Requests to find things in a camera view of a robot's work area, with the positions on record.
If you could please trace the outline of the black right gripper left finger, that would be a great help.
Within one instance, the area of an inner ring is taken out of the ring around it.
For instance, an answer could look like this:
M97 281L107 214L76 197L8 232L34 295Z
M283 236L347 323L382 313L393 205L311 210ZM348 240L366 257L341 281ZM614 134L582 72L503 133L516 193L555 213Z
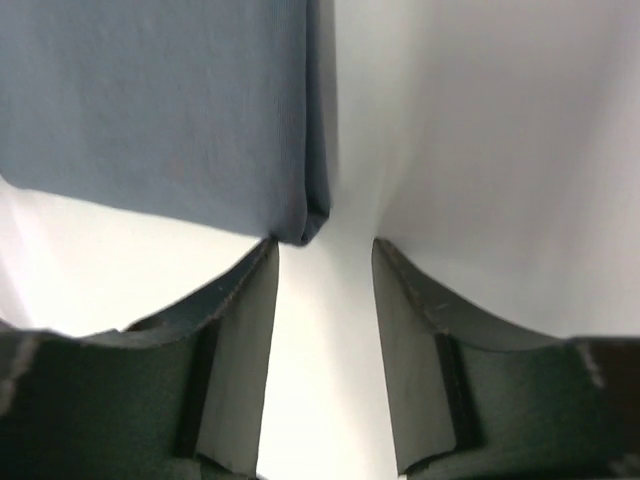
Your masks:
M1 329L5 479L253 479L279 252L123 331Z

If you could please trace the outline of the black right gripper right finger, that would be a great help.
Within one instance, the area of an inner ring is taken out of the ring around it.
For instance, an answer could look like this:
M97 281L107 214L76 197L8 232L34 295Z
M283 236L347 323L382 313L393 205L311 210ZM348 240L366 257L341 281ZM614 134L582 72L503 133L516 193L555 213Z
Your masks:
M399 475L635 479L639 342L516 326L376 239L372 273Z

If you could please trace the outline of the grey blue t shirt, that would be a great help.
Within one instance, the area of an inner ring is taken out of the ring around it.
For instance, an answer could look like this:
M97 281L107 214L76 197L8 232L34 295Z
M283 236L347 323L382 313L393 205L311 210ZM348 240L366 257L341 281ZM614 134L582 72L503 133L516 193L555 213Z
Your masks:
M11 185L303 246L330 212L314 1L5 1Z

